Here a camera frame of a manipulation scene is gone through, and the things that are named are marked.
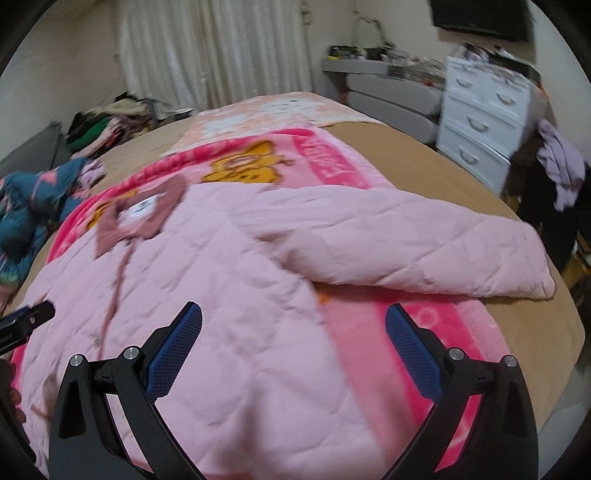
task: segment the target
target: cartoon character print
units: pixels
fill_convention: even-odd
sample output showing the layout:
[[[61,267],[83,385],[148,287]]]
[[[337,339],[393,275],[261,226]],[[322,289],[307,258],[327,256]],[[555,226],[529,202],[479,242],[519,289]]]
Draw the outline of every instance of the cartoon character print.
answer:
[[[212,162],[213,172],[205,175],[202,182],[239,181],[242,183],[280,184],[283,181],[283,175],[275,168],[280,163],[291,166],[294,161],[274,155],[271,141],[258,142],[242,153]]]

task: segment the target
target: drawer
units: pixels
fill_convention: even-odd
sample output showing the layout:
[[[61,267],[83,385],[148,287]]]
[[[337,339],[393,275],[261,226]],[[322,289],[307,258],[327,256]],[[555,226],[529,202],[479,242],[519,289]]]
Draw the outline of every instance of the drawer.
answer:
[[[509,161],[453,126],[441,124],[437,148],[499,196],[509,172]]]
[[[531,88],[523,82],[487,75],[484,82],[485,106],[515,120],[527,124],[531,103]]]
[[[519,149],[525,127],[504,115],[487,112],[447,94],[443,104],[443,121],[467,132],[506,158]]]
[[[472,102],[484,101],[484,73],[458,61],[449,61],[447,65],[446,90],[464,96]]]

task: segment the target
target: drawer handle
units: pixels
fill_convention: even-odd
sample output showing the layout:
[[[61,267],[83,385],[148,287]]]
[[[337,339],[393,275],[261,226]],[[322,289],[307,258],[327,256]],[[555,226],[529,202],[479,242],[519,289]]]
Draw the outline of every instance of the drawer handle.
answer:
[[[460,147],[460,156],[462,160],[465,161],[468,165],[476,165],[478,163],[478,157],[470,155],[462,147]]]
[[[490,129],[487,124],[483,124],[478,120],[474,120],[470,115],[468,115],[468,123],[474,130],[480,133],[488,132]]]
[[[503,95],[502,93],[497,92],[496,93],[497,97],[499,98],[499,100],[504,103],[505,105],[515,105],[515,101],[513,100],[513,98],[511,97],[507,97],[507,95]]]
[[[468,82],[468,80],[456,79],[456,82],[460,85],[460,87],[464,88],[472,88],[472,82]]]

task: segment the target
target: pile of clothes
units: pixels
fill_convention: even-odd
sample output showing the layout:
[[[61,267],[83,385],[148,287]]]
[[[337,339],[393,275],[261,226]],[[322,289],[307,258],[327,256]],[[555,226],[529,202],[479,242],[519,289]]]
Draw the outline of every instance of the pile of clothes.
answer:
[[[50,235],[104,173],[100,162],[78,158],[54,170],[0,179],[0,313]]]
[[[98,158],[152,128],[150,106],[126,97],[86,113],[77,113],[66,141],[72,158]]]

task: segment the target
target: purple clothing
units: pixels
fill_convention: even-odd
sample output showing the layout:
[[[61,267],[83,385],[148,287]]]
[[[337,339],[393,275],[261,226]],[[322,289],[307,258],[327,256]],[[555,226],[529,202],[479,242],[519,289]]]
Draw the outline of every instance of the purple clothing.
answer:
[[[544,166],[548,178],[556,184],[554,208],[564,212],[577,201],[585,181],[585,160],[548,120],[538,124],[544,146],[538,150],[538,161]]]

